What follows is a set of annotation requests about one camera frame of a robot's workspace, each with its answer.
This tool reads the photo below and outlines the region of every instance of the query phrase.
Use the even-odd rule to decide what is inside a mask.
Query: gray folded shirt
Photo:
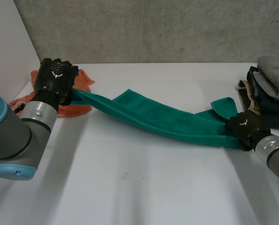
[[[258,69],[260,70],[260,74],[262,77],[258,76],[257,80],[263,80],[264,83],[267,83],[267,86],[262,87],[268,95],[269,93],[274,92],[274,87],[277,91],[279,91],[279,58],[273,56],[262,56],[258,58]],[[272,83],[269,84],[266,80],[263,79],[263,75],[265,75],[268,80]]]
[[[254,78],[260,87],[272,98],[279,100],[278,88],[262,73],[253,72]]]

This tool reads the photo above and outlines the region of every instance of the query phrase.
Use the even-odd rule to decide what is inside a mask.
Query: teal towel
[[[152,133],[184,142],[239,149],[239,143],[225,123],[236,116],[232,98],[211,103],[211,110],[192,114],[148,99],[127,90],[114,100],[73,89],[73,105],[91,105],[96,109]]]

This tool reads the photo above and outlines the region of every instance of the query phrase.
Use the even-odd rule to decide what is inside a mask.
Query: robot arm
[[[232,117],[226,124],[242,149],[254,149],[256,155],[279,177],[279,137],[272,135],[260,117],[248,110]]]
[[[0,177],[30,180],[35,175],[58,115],[69,105],[78,67],[60,59],[44,59],[35,96],[19,118],[0,97]]]

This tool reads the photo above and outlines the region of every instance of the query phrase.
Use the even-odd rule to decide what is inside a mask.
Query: orange towel
[[[37,77],[38,70],[33,70],[31,72],[31,84],[32,86],[35,83],[36,77]],[[89,89],[89,85],[93,84],[94,81],[91,80],[88,75],[80,69],[78,72],[78,76],[75,79],[75,85],[73,86],[76,89],[85,90],[88,92],[91,92]],[[23,102],[29,102],[33,97],[35,93],[34,91],[31,92],[29,95],[24,96],[22,98],[18,98],[11,103],[9,103],[9,107],[14,106],[17,102],[23,101]],[[70,117],[70,116],[79,116],[86,114],[87,112],[91,111],[92,107],[90,105],[68,105],[68,106],[59,106],[59,117]]]

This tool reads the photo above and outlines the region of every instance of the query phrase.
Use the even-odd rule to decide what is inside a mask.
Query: white table
[[[130,88],[191,113],[227,96],[241,111],[234,86],[250,66],[79,65],[93,93]],[[170,140],[96,109],[57,120],[31,181],[0,179],[0,225],[109,224],[279,225],[279,179],[253,151]]]

